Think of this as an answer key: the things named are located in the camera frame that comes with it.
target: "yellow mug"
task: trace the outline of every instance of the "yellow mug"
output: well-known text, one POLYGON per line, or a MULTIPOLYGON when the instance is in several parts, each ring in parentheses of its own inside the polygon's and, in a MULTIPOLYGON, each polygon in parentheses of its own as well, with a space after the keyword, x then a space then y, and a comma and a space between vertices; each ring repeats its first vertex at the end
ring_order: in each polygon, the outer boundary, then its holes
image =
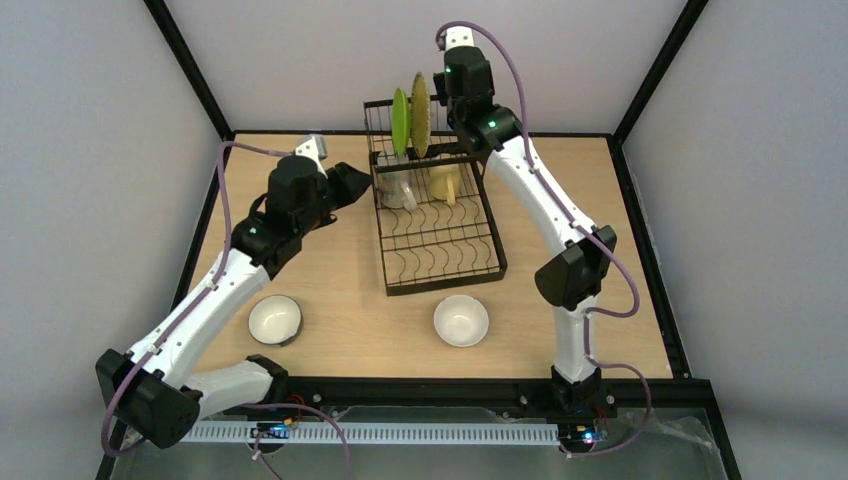
POLYGON ((433 198, 444 200, 448 205, 454 206, 460 182, 462 182, 462 175, 459 172, 459 165, 430 167, 430 195, 433 198))

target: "robotic arm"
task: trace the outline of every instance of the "robotic arm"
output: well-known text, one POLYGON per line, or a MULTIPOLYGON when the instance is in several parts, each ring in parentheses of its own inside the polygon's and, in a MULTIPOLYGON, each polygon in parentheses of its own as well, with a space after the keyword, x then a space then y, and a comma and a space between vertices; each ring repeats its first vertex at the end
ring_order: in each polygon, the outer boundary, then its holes
MULTIPOLYGON (((554 311, 557 351, 551 370, 556 397, 567 411, 577 410, 598 393, 600 370, 585 357, 583 318, 586 309, 597 303, 610 263, 577 227, 592 232, 610 251, 615 248, 615 232, 609 226, 599 229, 577 208, 542 163, 532 140, 533 161, 528 162, 521 122, 510 109, 493 103, 491 66, 474 46, 471 29, 448 28, 439 47, 445 52, 445 69, 433 80, 440 103, 448 109, 448 124, 462 148, 513 191, 553 256, 536 272, 535 282, 554 311), (564 217, 551 194, 570 211, 573 222, 564 217)), ((593 346, 591 330, 589 335, 593 346)))
POLYGON ((284 395, 288 373, 260 355, 222 370, 191 371, 233 314, 300 252, 303 237, 335 222, 332 212, 354 203, 371 186, 370 175, 346 163, 325 171, 320 160, 326 156, 323 137, 303 139, 294 154, 277 163, 267 193, 233 229, 226 265, 222 251, 211 271, 161 324, 126 354, 108 350, 97 361, 101 392, 109 404, 130 370, 151 354, 115 416, 157 447, 177 443, 196 420, 211 414, 244 403, 282 400, 278 397, 284 395), (263 203, 264 211, 259 211, 263 203), (223 274, 213 283, 221 268, 223 274), (182 321, 157 347, 162 332, 181 315, 182 321))

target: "table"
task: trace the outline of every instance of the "table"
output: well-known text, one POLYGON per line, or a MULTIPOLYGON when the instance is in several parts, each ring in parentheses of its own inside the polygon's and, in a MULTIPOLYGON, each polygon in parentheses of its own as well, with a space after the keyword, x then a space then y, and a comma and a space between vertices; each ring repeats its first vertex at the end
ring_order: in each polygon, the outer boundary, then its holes
MULTIPOLYGON (((239 134, 239 142, 291 150, 299 135, 239 134)), ((327 166, 347 162, 368 171, 364 136, 327 136, 327 166)), ((618 234, 616 254, 630 269, 643 296, 631 319, 597 317, 596 354, 621 361, 649 378, 670 378, 665 348, 604 138, 536 138, 551 173, 580 208, 618 234)), ((271 157, 234 149, 226 181, 233 222, 265 192, 271 157)), ((504 280, 482 285, 387 297, 380 260, 377 220, 371 194, 337 213, 338 222, 304 238, 298 254, 274 281, 245 304, 223 328, 196 365, 197 372, 223 368, 247 355, 262 354, 291 375, 388 378, 550 378, 554 359, 553 316, 536 290, 533 274, 550 260, 541 236, 523 207, 497 177, 487 175, 486 191, 509 268, 504 280), (253 305, 284 294, 301 306, 304 328, 286 347, 257 343, 247 329, 253 305), (489 312, 486 337, 476 346, 447 345, 433 328, 433 311, 448 295, 467 294, 489 312)), ((204 238, 192 286, 208 271, 223 246, 220 198, 204 238)), ((630 308, 632 298, 614 267, 603 284, 599 305, 630 308)), ((605 372, 624 378, 626 371, 605 372)))

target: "white wall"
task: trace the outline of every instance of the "white wall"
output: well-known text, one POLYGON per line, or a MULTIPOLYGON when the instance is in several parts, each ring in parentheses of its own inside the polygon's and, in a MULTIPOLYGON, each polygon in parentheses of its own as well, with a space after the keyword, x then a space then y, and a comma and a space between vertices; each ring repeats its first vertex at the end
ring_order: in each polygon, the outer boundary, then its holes
POLYGON ((710 2, 625 144, 745 478, 848 468, 846 25, 838 0, 710 2))
MULTIPOLYGON (((363 128, 362 102, 407 92, 442 66, 433 38, 449 20, 492 31, 526 84, 530 128, 611 132, 683 0, 313 0, 171 2, 232 128, 363 128)), ((497 51, 498 100, 517 106, 497 51)))
POLYGON ((170 306, 215 132, 143 2, 0 2, 0 477, 93 478, 94 363, 170 306))

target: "clear glass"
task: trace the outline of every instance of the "clear glass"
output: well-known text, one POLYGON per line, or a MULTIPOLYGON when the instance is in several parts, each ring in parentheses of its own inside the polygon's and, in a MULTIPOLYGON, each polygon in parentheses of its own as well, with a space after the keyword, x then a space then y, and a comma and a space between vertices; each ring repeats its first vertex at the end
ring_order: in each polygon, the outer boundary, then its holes
MULTIPOLYGON (((608 448, 632 434, 644 410, 621 409, 609 422, 608 448)), ((343 421, 503 422, 481 409, 356 408, 343 421)), ((703 410, 660 409, 647 432, 624 450, 589 459, 566 459, 550 447, 352 446, 355 479, 726 479, 703 410)), ((268 479, 243 444, 146 445, 120 459, 113 479, 268 479)), ((339 446, 288 445, 266 456, 285 479, 343 478, 339 446)))

